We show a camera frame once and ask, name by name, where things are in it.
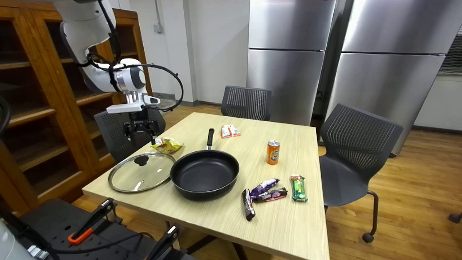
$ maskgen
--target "candy bar wrapper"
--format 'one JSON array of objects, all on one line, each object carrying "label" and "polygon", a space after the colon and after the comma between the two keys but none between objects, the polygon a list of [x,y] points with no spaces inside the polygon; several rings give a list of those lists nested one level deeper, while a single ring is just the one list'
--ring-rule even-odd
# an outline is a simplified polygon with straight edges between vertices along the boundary
[{"label": "candy bar wrapper", "polygon": [[260,193],[257,197],[253,197],[254,202],[269,202],[269,200],[276,200],[288,196],[288,189],[280,187],[280,189],[272,189],[267,192]]},{"label": "candy bar wrapper", "polygon": [[257,184],[256,187],[253,187],[250,190],[250,196],[254,199],[254,197],[259,197],[262,193],[270,190],[273,186],[276,186],[279,182],[278,177],[273,177],[273,179],[267,179],[265,182],[262,182],[260,184]]},{"label": "candy bar wrapper", "polygon": [[228,138],[228,137],[234,137],[234,135],[241,135],[241,131],[233,124],[224,124],[221,127],[220,134],[223,138]]},{"label": "candy bar wrapper", "polygon": [[291,176],[292,182],[292,199],[296,202],[306,202],[306,192],[305,192],[305,177],[302,174],[292,174]]},{"label": "candy bar wrapper", "polygon": [[244,215],[247,221],[252,221],[256,216],[256,209],[252,203],[250,190],[243,190],[243,206],[244,206]]}]

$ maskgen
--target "wooden cabinet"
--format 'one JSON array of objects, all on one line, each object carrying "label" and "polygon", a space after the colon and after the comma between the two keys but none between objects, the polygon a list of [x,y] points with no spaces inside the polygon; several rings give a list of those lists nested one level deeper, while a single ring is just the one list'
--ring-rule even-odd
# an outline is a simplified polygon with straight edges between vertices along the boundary
[{"label": "wooden cabinet", "polygon": [[[116,17],[123,56],[146,62],[138,14],[116,10]],[[84,83],[60,24],[51,4],[0,0],[0,95],[13,106],[0,143],[0,182],[13,187],[2,189],[0,200],[19,212],[71,197],[114,164],[94,114],[123,95]],[[113,53],[109,43],[93,52],[106,59]]]}]

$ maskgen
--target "green package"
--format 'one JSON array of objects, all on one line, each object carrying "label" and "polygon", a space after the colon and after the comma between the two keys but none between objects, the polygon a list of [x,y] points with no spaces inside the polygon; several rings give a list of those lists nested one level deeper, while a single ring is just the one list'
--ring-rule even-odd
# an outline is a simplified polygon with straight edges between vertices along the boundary
[{"label": "green package", "polygon": [[305,192],[305,177],[302,174],[292,174],[292,199],[296,202],[306,202],[306,192]]}]

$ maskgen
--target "food item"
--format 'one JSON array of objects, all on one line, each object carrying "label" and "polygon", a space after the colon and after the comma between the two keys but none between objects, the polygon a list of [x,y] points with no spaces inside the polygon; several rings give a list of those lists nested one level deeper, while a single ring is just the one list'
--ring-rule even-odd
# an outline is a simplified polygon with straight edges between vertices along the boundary
[{"label": "food item", "polygon": [[273,177],[273,179],[269,179],[269,180],[265,180],[262,182],[260,184],[257,184],[256,187],[253,187],[250,190],[250,196],[254,199],[257,196],[260,196],[262,193],[270,190],[273,186],[276,186],[279,182],[278,177]]},{"label": "food item", "polygon": [[267,192],[260,193],[257,197],[253,197],[254,202],[267,202],[267,200],[276,200],[288,196],[288,189],[272,189]]},{"label": "food item", "polygon": [[305,177],[302,174],[292,174],[292,199],[296,202],[306,202],[306,192],[305,192]]},{"label": "food item", "polygon": [[153,148],[156,148],[159,153],[168,153],[172,154],[184,147],[182,143],[175,141],[174,138],[168,137],[158,137],[155,143],[152,144]]},{"label": "food item", "polygon": [[220,131],[223,138],[228,138],[233,135],[241,135],[241,131],[233,124],[224,124]]},{"label": "food item", "polygon": [[244,205],[246,219],[252,221],[256,216],[256,209],[254,209],[254,206],[252,203],[252,197],[250,197],[249,189],[243,190],[243,205]]},{"label": "food item", "polygon": [[278,164],[280,143],[278,140],[269,140],[267,144],[267,163]]}]

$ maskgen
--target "wheel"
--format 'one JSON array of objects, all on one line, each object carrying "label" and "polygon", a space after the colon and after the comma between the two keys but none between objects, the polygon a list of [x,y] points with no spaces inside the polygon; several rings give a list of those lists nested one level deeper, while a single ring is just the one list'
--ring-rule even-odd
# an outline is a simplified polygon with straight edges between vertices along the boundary
[{"label": "wheel", "polygon": [[461,218],[462,218],[462,213],[451,213],[451,215],[449,215],[449,219],[451,219],[452,222],[461,222]]},{"label": "wheel", "polygon": [[374,235],[371,235],[371,232],[364,232],[364,234],[363,234],[363,239],[364,239],[366,242],[371,242],[371,241],[374,241]]}]

